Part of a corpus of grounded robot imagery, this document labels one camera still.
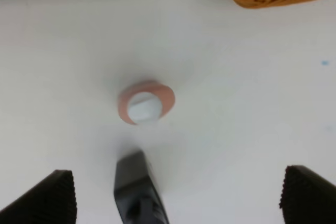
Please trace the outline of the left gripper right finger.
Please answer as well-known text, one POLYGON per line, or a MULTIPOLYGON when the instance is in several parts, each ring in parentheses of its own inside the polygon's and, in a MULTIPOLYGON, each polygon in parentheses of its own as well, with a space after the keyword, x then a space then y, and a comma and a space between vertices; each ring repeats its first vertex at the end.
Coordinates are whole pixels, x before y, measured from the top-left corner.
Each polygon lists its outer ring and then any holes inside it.
POLYGON ((305 166, 287 166, 279 208, 285 223, 335 223, 335 185, 305 166))

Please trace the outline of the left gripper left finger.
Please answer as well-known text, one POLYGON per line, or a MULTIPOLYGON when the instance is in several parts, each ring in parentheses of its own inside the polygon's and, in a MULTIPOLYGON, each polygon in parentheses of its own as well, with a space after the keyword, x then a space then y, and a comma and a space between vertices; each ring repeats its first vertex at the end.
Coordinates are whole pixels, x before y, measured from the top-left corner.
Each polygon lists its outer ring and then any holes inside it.
POLYGON ((55 170, 1 210, 1 223, 76 223, 73 174, 55 170))

